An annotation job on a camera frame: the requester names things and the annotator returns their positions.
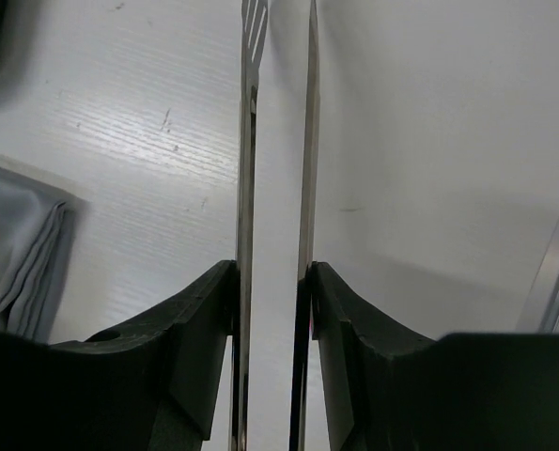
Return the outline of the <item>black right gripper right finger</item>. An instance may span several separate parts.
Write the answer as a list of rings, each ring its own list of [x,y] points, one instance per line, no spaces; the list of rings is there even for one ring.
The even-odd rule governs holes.
[[[333,450],[559,450],[559,334],[431,340],[313,268]]]

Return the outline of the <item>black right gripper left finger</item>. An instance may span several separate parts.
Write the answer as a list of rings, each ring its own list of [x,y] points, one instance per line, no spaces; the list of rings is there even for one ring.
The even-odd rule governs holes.
[[[236,298],[222,260],[86,341],[0,333],[0,450],[198,450],[210,438]]]

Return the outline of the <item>steel tongs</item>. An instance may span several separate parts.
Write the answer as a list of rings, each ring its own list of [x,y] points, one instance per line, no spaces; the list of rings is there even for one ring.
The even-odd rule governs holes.
[[[240,157],[236,237],[238,298],[231,311],[233,343],[231,420],[228,445],[231,450],[244,450],[247,447],[254,250],[256,110],[259,68],[269,17],[268,2],[242,2]],[[308,353],[311,341],[313,303],[311,278],[318,178],[319,103],[318,9],[317,4],[312,2],[309,7],[308,25],[298,283],[289,420],[288,447],[291,450],[302,450],[305,443]]]

